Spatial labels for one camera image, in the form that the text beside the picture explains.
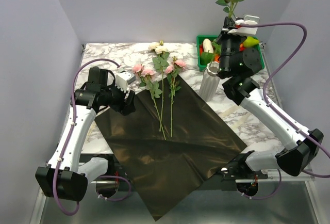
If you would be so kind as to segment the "cream printed ribbon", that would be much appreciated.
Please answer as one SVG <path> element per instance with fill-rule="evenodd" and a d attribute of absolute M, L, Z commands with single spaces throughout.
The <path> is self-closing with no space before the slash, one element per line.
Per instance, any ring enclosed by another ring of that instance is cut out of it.
<path fill-rule="evenodd" d="M 218 114 L 218 116 L 222 118 L 238 136 L 241 136 L 239 135 L 239 129 L 245 125 L 251 115 L 251 113 L 247 112 L 240 106 L 230 107 L 226 111 Z M 84 146 L 87 146 L 91 144 L 91 142 L 97 140 L 104 142 L 105 140 L 101 137 L 100 133 L 101 132 L 99 131 L 96 122 L 93 121 L 87 132 Z"/>

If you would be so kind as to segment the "cream flower stem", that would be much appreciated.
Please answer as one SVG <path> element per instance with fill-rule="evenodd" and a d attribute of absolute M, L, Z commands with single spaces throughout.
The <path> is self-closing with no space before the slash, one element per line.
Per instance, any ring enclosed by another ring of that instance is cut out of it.
<path fill-rule="evenodd" d="M 161 117 L 163 115 L 163 105 L 164 105 L 164 95 L 163 95 L 163 90 L 164 90 L 164 71 L 165 68 L 168 66 L 167 58 L 169 56 L 168 50 L 163 46 L 163 42 L 159 42 L 159 46 L 155 47 L 153 46 L 151 48 L 156 54 L 155 57 L 153 57 L 152 61 L 154 64 L 154 69 L 156 72 L 160 73 L 161 76 L 161 85 L 159 85 L 159 88 L 162 90 L 162 95 L 160 97 L 161 99 L 161 107 L 160 107 L 160 114 Z"/>

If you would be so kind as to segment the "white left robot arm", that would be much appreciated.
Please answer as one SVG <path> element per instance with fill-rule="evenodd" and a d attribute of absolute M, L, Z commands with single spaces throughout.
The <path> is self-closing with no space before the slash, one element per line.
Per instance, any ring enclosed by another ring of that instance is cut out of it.
<path fill-rule="evenodd" d="M 55 153 L 35 174 L 47 197 L 53 197 L 56 189 L 59 199 L 80 202 L 92 181 L 113 177 L 113 156 L 94 155 L 81 165 L 80 155 L 91 124 L 104 107 L 123 116 L 135 111 L 135 92 L 128 88 L 135 79 L 134 74 L 124 70 L 113 74 L 107 69 L 90 68 L 88 80 L 74 91 L 75 102 Z"/>

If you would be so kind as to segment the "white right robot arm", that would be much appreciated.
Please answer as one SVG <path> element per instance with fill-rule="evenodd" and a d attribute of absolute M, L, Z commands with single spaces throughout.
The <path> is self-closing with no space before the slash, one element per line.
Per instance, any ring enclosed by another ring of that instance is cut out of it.
<path fill-rule="evenodd" d="M 278 107 L 252 76 L 262 69 L 260 53 L 253 47 L 240 49 L 248 36 L 255 35 L 257 18 L 245 16 L 234 21 L 224 19 L 223 28 L 216 39 L 220 45 L 220 64 L 217 76 L 224 79 L 226 96 L 238 106 L 251 112 L 279 139 L 284 149 L 248 152 L 237 166 L 242 178 L 250 178 L 256 171 L 279 169 L 291 176 L 298 176 L 316 157 L 323 140 L 319 129 L 310 130 L 291 118 Z"/>

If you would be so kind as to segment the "black wrapping paper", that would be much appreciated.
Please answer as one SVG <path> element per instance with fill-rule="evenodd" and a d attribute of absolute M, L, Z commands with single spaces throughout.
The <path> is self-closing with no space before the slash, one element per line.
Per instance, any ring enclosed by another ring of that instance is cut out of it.
<path fill-rule="evenodd" d="M 246 144 L 183 79 L 173 99 L 136 94 L 136 110 L 109 109 L 96 125 L 155 220 L 239 155 Z"/>

